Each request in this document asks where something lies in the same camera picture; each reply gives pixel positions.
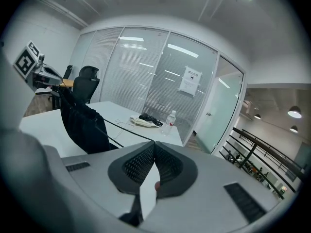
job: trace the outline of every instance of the window blinds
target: window blinds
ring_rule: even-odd
[[[100,101],[141,113],[167,34],[125,28],[111,55]]]
[[[78,38],[69,62],[69,65],[73,66],[70,79],[74,80],[76,77],[79,76],[79,71],[82,67],[84,56],[94,34],[95,32],[90,32],[83,34]]]
[[[92,66],[99,69],[97,78],[100,82],[90,102],[99,102],[102,84],[112,50],[123,28],[100,30],[93,36],[92,42],[86,52],[83,67]]]
[[[175,126],[182,142],[194,124],[215,68],[217,53],[188,38],[171,33],[157,66],[143,112],[165,121],[176,110]],[[202,72],[193,95],[178,91],[186,67]]]

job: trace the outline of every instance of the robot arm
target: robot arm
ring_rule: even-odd
[[[47,88],[49,85],[60,85],[63,78],[51,66],[43,63],[44,54],[30,41],[14,61],[14,68],[35,92],[38,88]]]

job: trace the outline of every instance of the black office chair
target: black office chair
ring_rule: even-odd
[[[99,71],[98,68],[92,67],[92,66],[85,66],[82,67],[79,76],[89,79],[96,79],[97,78],[97,72]]]
[[[72,66],[68,66],[67,70],[63,76],[63,79],[68,79],[70,74],[72,71]],[[50,100],[50,98],[52,98],[52,109],[54,110],[55,108],[59,108],[59,95],[57,94],[57,89],[61,89],[55,86],[52,86],[52,92],[51,92],[51,96],[48,97],[48,100]]]
[[[89,103],[100,79],[77,77],[73,83],[73,93],[82,103]]]

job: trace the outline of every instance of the ceiling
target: ceiling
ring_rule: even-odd
[[[87,24],[111,13],[162,13],[202,23],[239,46],[252,58],[276,42],[284,45],[284,35],[275,10],[267,5],[273,0],[53,0],[76,14]],[[273,36],[273,43],[266,39]]]
[[[285,130],[296,125],[298,134],[311,140],[311,90],[248,88],[244,100],[258,109],[254,114],[260,114],[263,121]],[[301,109],[301,118],[287,114],[294,105]]]

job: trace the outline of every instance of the glass door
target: glass door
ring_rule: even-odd
[[[198,142],[211,153],[231,121],[243,81],[243,74],[230,62],[220,57],[216,78],[204,109],[205,118],[197,132]]]

